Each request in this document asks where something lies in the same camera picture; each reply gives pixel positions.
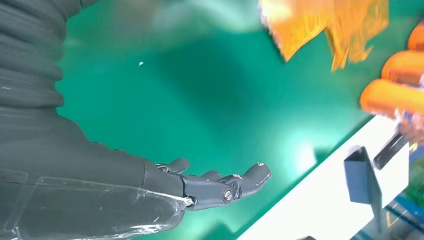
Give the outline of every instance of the green table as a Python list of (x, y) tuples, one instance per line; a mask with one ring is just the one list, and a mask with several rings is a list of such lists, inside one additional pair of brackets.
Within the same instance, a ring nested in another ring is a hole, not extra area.
[[(256, 0), (201, 2), (104, 0), (68, 25), (59, 112), (92, 141), (155, 163), (185, 157), (188, 174), (243, 173), (257, 162), (272, 170), (259, 194), (188, 212), (176, 229), (145, 239), (244, 232), (369, 120), (361, 91), (405, 48), (424, 8), (391, 0), (389, 27), (368, 59), (331, 73), (324, 34), (284, 63)], [(305, 148), (316, 161), (305, 161)]]

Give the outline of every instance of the orange cloth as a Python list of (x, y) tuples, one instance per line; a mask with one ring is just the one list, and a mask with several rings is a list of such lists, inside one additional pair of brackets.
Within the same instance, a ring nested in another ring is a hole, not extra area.
[(285, 60), (325, 30), (334, 58), (331, 70), (347, 58), (363, 61), (369, 39), (389, 23), (388, 0), (260, 0), (262, 18)]

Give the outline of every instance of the prosthetic hand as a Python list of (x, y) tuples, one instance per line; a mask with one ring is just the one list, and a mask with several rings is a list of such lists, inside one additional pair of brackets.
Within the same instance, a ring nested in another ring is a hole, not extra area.
[(0, 239), (126, 239), (176, 227), (186, 210), (259, 191), (263, 164), (243, 175), (183, 175), (88, 141), (59, 116), (67, 20), (95, 0), (0, 1)]

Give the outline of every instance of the gray arm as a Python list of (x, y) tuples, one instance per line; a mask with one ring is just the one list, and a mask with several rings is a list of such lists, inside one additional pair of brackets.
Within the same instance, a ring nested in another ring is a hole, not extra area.
[(183, 175), (90, 142), (59, 116), (66, 22), (96, 0), (0, 1), (0, 239), (122, 239), (176, 227), (185, 210), (238, 201), (271, 176)]

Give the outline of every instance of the metal screw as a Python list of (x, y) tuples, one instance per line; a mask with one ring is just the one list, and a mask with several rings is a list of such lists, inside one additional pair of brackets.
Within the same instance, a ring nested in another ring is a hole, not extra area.
[(231, 202), (231, 200), (233, 199), (233, 191), (231, 190), (231, 188), (227, 188), (224, 191), (222, 199), (224, 200), (225, 204), (229, 204)]

